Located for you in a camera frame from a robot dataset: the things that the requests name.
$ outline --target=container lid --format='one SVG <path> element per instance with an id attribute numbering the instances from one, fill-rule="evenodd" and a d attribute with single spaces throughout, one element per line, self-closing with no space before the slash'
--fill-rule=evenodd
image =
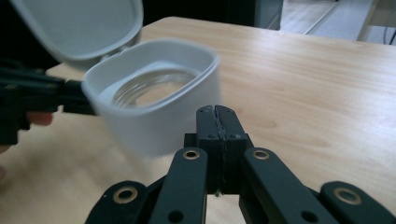
<path id="1" fill-rule="evenodd" d="M 89 69 L 139 41 L 141 0 L 11 0 L 38 41 L 58 61 Z"/>

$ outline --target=wooden tabletop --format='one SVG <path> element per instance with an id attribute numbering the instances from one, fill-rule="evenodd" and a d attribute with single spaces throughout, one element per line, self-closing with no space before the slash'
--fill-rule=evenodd
<path id="1" fill-rule="evenodd" d="M 180 18 L 142 34 L 215 49 L 224 105 L 256 147 L 273 150 L 312 189 L 342 180 L 396 214 L 395 47 Z M 83 75 L 64 64 L 49 73 Z M 100 117 L 58 112 L 49 127 L 20 132 L 0 156 L 8 169 L 0 223 L 83 223 L 107 188 L 122 180 L 149 185 L 172 157 L 136 157 Z M 244 223 L 237 197 L 208 196 L 206 223 Z"/>

